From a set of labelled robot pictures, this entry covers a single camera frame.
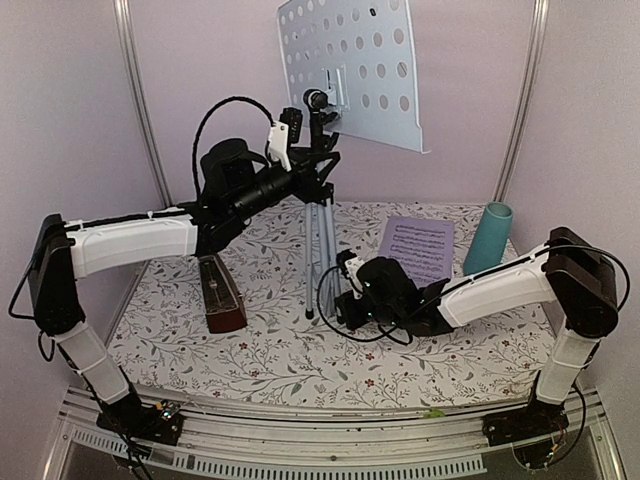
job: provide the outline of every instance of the floral tablecloth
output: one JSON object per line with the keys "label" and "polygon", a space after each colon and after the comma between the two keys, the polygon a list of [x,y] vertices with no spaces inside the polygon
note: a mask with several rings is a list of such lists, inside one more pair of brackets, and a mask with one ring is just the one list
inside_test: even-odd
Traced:
{"label": "floral tablecloth", "polygon": [[[376,255],[394,215],[455,222],[454,272],[482,207],[340,203],[339,250]],[[515,256],[509,245],[506,257]],[[137,383],[251,402],[313,407],[464,405],[523,397],[554,338],[538,305],[478,320],[452,334],[355,343],[304,316],[304,207],[284,203],[255,217],[222,258],[245,295],[249,326],[209,334],[197,261],[152,261],[110,342]],[[360,329],[365,337],[377,330]]]}

